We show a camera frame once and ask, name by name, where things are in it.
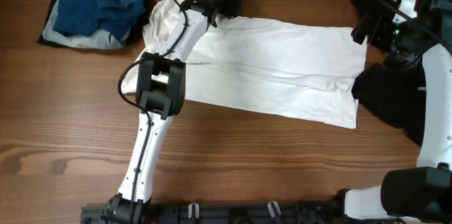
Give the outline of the white Puma t-shirt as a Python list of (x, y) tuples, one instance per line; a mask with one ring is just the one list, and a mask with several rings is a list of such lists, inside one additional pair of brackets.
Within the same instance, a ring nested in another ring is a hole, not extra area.
[(199, 12), (181, 12), (180, 1), (158, 2), (143, 38), (149, 53), (179, 41), (187, 100), (355, 128), (352, 87), (367, 48), (350, 28), (247, 17), (218, 17), (210, 27)]

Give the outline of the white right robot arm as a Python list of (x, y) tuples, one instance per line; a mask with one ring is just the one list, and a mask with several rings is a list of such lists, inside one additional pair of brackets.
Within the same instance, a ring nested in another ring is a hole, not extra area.
[(451, 222), (451, 0), (351, 0), (352, 39), (384, 52), (361, 73), (359, 101), (420, 146), (415, 167), (367, 189), (341, 189), (332, 223)]

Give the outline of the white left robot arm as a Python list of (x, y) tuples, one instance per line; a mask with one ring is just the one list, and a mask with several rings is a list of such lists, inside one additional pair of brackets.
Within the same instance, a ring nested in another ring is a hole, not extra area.
[(136, 142), (117, 194), (100, 211), (104, 223), (149, 223), (153, 178), (160, 150), (186, 92), (186, 60), (217, 15), (239, 15), (242, 0), (183, 0), (179, 21), (154, 53), (144, 52), (125, 72), (138, 69), (134, 107), (140, 110)]

